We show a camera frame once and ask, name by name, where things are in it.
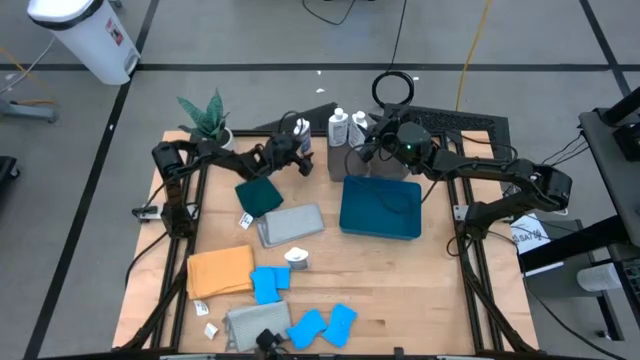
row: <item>orange cloth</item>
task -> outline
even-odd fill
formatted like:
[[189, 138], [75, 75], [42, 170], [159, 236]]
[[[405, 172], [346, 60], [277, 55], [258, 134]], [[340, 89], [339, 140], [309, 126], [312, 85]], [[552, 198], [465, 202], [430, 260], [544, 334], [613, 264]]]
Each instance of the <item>orange cloth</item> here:
[[253, 290], [249, 276], [253, 270], [249, 245], [191, 255], [187, 260], [189, 299]]

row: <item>green plant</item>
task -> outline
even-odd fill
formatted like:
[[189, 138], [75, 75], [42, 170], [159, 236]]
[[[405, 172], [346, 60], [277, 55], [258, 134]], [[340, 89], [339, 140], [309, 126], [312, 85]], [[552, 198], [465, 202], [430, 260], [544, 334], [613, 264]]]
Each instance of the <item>green plant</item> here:
[[224, 127], [226, 125], [227, 115], [222, 114], [222, 98], [216, 89], [215, 95], [209, 100], [206, 111], [200, 110], [193, 105], [189, 100], [178, 96], [178, 103], [184, 111], [189, 114], [193, 122], [196, 124], [196, 128], [189, 128], [187, 126], [179, 126], [180, 129], [191, 133], [196, 136], [208, 138], [219, 141], [224, 133]]

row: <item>white label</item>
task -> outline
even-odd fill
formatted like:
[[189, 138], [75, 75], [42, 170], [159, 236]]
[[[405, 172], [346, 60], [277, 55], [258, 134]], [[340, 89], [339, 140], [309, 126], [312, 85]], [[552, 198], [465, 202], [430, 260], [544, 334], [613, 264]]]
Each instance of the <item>white label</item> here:
[[215, 327], [212, 323], [207, 323], [207, 326], [204, 328], [204, 335], [209, 338], [209, 340], [213, 340], [213, 336], [218, 332], [218, 328]]
[[342, 146], [347, 142], [348, 121], [329, 121], [329, 146]]
[[196, 315], [202, 316], [209, 313], [209, 308], [207, 307], [207, 304], [204, 303], [204, 301], [193, 300], [193, 305], [196, 306]]
[[[538, 221], [535, 214], [524, 215], [518, 221], [511, 224], [511, 232], [513, 233], [513, 241], [518, 244], [518, 252], [524, 254], [529, 250], [533, 250], [538, 246], [550, 243], [547, 232], [544, 231], [542, 224]], [[527, 271], [524, 276], [531, 276], [547, 270], [551, 270], [562, 266], [563, 262], [543, 266], [539, 269]]]
[[360, 131], [355, 121], [349, 122], [349, 146], [356, 147], [364, 144], [364, 134]]
[[240, 219], [240, 226], [247, 230], [249, 225], [251, 225], [251, 222], [253, 222], [253, 216], [244, 213], [244, 215], [242, 215], [242, 219]]

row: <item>teal tray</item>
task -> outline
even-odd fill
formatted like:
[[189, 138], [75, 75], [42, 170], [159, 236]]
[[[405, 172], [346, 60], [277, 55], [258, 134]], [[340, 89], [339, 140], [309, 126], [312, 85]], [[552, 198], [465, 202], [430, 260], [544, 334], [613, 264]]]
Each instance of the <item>teal tray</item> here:
[[349, 234], [412, 240], [422, 234], [420, 184], [347, 176], [340, 229]]

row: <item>concrete floor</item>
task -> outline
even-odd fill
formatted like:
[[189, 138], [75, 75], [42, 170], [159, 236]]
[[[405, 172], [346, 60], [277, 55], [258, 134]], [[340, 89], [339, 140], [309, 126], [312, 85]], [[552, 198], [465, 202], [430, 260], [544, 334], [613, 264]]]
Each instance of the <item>concrete floor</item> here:
[[[155, 1], [123, 0], [118, 15], [134, 40]], [[348, 6], [345, 0], [309, 2], [332, 18], [340, 18]], [[635, 36], [640, 3], [589, 3], [617, 61], [640, 64]], [[21, 0], [0, 4], [0, 46], [28, 63], [51, 35], [30, 22], [25, 7]], [[307, 14], [298, 0], [160, 0], [144, 43], [143, 63], [285, 65], [282, 71], [211, 68], [135, 74], [40, 356], [110, 348], [123, 277], [139, 232], [130, 210], [148, 194], [150, 149], [163, 131], [190, 123], [176, 96], [203, 104], [217, 87], [225, 109], [231, 111], [228, 124], [233, 129], [252, 129], [286, 110], [331, 101], [348, 111], [379, 111], [370, 96], [370, 84], [379, 71], [324, 70], [318, 75], [295, 70], [296, 64], [349, 63], [366, 69], [366, 63], [387, 63], [401, 8], [400, 1], [357, 1], [347, 21], [332, 27]], [[396, 63], [464, 62], [482, 8], [483, 2], [474, 0], [408, 0]], [[606, 65], [607, 59], [578, 0], [496, 0], [473, 62]], [[56, 43], [42, 63], [78, 60]], [[576, 137], [580, 112], [609, 106], [621, 97], [612, 71], [585, 69], [472, 71], [461, 110], [508, 117], [511, 140], [521, 156], [542, 160]], [[2, 56], [0, 70], [7, 70], [0, 72], [0, 85], [16, 73], [9, 71]], [[409, 73], [419, 77], [414, 104], [454, 108], [458, 71]], [[119, 91], [87, 71], [50, 69], [35, 74], [55, 92], [60, 120], [54, 125], [0, 120], [0, 154], [17, 157], [23, 170], [0, 209], [0, 285], [5, 289], [0, 295], [0, 349], [7, 359], [21, 358], [25, 352]], [[640, 85], [640, 73], [627, 72], [624, 77], [632, 89]], [[404, 93], [393, 80], [381, 87], [388, 101], [399, 96], [396, 90]], [[326, 92], [318, 94], [318, 88]], [[25, 100], [46, 94], [25, 81], [3, 97]], [[614, 213], [589, 152], [560, 168], [574, 179], [568, 218], [588, 225]], [[632, 358], [638, 347], [631, 344], [640, 339], [640, 331], [624, 295], [612, 291], [611, 297], [622, 314], [625, 342], [595, 338], [594, 331], [604, 328], [595, 300], [549, 299], [549, 304], [580, 334]], [[537, 302], [530, 303], [541, 348], [602, 357], [561, 329]]]

